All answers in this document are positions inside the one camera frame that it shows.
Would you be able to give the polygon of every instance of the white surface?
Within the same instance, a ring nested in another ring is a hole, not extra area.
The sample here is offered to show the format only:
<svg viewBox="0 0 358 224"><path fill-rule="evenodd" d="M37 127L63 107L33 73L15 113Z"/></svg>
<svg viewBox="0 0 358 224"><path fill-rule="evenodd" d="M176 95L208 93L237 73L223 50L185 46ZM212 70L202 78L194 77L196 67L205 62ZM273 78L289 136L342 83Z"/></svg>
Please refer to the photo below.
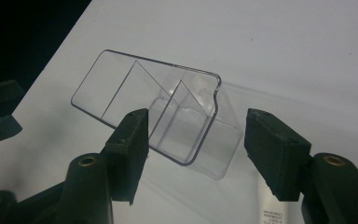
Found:
<svg viewBox="0 0 358 224"><path fill-rule="evenodd" d="M219 74L244 127L265 109L358 166L358 1L94 0L14 113L23 131L0 143L0 189L19 200L64 180L111 130L70 100L104 49ZM115 223L257 223L256 171L243 147L221 181L151 152L132 207ZM291 203L290 223L303 223Z"/></svg>

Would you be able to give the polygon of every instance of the transparent container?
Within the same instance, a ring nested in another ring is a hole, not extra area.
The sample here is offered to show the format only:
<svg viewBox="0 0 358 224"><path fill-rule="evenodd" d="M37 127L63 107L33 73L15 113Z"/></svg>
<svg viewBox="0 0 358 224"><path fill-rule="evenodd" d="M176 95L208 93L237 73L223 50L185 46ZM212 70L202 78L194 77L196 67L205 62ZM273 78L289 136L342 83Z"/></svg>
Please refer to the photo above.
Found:
<svg viewBox="0 0 358 224"><path fill-rule="evenodd" d="M222 178L243 132L220 76L112 50L103 51L72 105L116 128L149 109L149 146L182 166Z"/></svg>

